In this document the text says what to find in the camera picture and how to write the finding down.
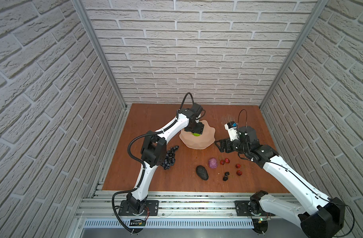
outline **purple round object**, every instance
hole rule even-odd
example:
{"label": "purple round object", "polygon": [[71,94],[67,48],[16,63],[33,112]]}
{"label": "purple round object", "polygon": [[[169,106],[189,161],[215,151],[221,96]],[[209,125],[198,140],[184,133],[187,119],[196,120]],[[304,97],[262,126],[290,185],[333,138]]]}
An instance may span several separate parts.
{"label": "purple round object", "polygon": [[211,169],[215,169],[217,168],[217,160],[216,158],[211,158],[208,160],[208,166],[211,168]]}

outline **brick wall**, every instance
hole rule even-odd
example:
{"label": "brick wall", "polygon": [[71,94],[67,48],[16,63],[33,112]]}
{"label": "brick wall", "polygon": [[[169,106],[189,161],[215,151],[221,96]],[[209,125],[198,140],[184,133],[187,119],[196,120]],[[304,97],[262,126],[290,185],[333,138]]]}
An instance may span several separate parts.
{"label": "brick wall", "polygon": [[64,237],[121,111],[71,1],[0,0],[0,237]]}
{"label": "brick wall", "polygon": [[279,152],[351,206],[363,237],[363,1],[328,2],[262,112]]}
{"label": "brick wall", "polygon": [[259,105],[316,1],[83,2],[128,105]]}

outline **black mounting plate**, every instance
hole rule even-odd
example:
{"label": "black mounting plate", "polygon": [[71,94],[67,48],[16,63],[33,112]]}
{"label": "black mounting plate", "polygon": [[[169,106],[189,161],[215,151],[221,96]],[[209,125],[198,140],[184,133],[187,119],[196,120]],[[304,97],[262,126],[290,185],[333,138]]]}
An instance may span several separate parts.
{"label": "black mounting plate", "polygon": [[[248,204],[249,204],[250,200],[242,200],[242,201],[235,201],[234,204],[236,206],[236,212],[237,212],[237,216],[238,217],[245,217],[245,216],[253,216],[249,211],[248,211]],[[267,216],[266,212],[262,212],[261,216]]]}
{"label": "black mounting plate", "polygon": [[[150,216],[157,216],[157,212],[159,209],[159,201],[158,200],[146,200],[145,206],[148,207],[150,211]],[[127,200],[121,202],[119,207],[118,215],[120,216],[135,216],[134,209],[132,209]],[[146,216],[146,210],[143,211],[141,216]]]}

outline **slotted metal strip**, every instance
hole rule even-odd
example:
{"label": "slotted metal strip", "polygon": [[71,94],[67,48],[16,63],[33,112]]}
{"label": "slotted metal strip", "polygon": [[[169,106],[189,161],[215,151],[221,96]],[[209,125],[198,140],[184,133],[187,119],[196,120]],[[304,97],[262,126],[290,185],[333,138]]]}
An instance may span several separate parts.
{"label": "slotted metal strip", "polygon": [[[129,225],[131,218],[122,218]],[[84,228],[122,228],[115,218],[87,218]],[[254,228],[248,218],[226,219],[181,219],[181,218],[149,218],[145,228],[202,228],[202,229],[249,229]]]}

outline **wooden table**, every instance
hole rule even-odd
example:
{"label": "wooden table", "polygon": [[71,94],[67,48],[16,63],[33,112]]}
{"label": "wooden table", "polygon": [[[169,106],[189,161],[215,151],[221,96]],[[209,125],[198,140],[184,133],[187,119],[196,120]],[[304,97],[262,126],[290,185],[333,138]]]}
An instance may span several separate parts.
{"label": "wooden table", "polygon": [[[121,138],[117,145],[117,150],[112,159],[103,190],[129,190],[135,185],[140,172],[140,163],[131,159],[127,154],[127,145],[136,136],[145,134],[147,131],[155,131],[168,123],[179,108],[177,104],[133,104],[124,126]],[[257,131],[260,144],[268,144],[275,148],[264,118],[257,106],[221,106],[203,105],[206,110],[204,120],[216,129],[215,139],[228,138],[228,133],[224,124],[229,121],[237,122],[238,113],[241,109],[246,109],[248,114],[247,124]],[[245,113],[241,113],[240,126],[245,125]],[[141,158],[140,149],[143,139],[136,141],[131,152]],[[289,191],[278,182],[272,175],[260,169],[253,162],[242,160],[236,152],[220,153],[218,148],[212,144],[204,150],[193,150],[188,148],[179,138],[179,133],[175,135],[167,145],[170,147],[179,145],[176,151],[175,165],[168,170],[159,167],[151,181],[149,191],[182,191],[182,192],[250,192],[260,190],[269,193],[288,193]],[[216,169],[208,167],[210,158],[229,158],[229,164],[218,164]],[[236,175],[235,165],[241,164],[241,176]],[[203,165],[209,175],[207,181],[202,180],[196,174],[196,166]],[[224,182],[225,172],[229,172],[232,177]]]}

